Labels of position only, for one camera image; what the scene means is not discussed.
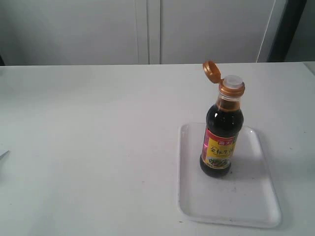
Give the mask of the dark vertical post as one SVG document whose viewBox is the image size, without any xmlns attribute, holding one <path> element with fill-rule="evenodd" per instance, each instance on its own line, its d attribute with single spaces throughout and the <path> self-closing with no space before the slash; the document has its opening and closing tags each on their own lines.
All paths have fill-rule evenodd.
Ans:
<svg viewBox="0 0 315 236">
<path fill-rule="evenodd" d="M 287 0 L 267 62 L 284 62 L 307 0 Z"/>
</svg>

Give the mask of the soy sauce bottle gold cap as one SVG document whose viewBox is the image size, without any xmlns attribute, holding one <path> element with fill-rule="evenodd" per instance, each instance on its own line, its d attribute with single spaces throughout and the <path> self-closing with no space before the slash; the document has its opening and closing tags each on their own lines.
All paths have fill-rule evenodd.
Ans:
<svg viewBox="0 0 315 236">
<path fill-rule="evenodd" d="M 200 167 L 208 176 L 222 177 L 229 173 L 231 157 L 244 122 L 240 100 L 245 92 L 245 83 L 234 75 L 223 78 L 212 61 L 202 66 L 207 78 L 219 85 L 219 94 L 206 115 Z"/>
</svg>

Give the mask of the white plastic tray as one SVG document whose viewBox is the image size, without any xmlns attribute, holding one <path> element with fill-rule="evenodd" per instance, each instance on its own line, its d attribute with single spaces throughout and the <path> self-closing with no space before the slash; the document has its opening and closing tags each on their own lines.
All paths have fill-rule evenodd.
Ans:
<svg viewBox="0 0 315 236">
<path fill-rule="evenodd" d="M 230 172 L 213 178 L 199 164 L 205 126 L 188 123 L 179 131 L 179 211 L 189 220 L 203 223 L 258 228 L 279 225 L 281 209 L 257 133 L 243 126 Z"/>
</svg>

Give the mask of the white cabinet with doors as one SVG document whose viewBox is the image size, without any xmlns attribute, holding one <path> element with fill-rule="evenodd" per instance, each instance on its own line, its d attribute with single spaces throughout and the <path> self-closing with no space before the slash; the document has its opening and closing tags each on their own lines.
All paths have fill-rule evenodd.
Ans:
<svg viewBox="0 0 315 236">
<path fill-rule="evenodd" d="M 6 65 L 266 62 L 285 0 L 3 0 Z"/>
</svg>

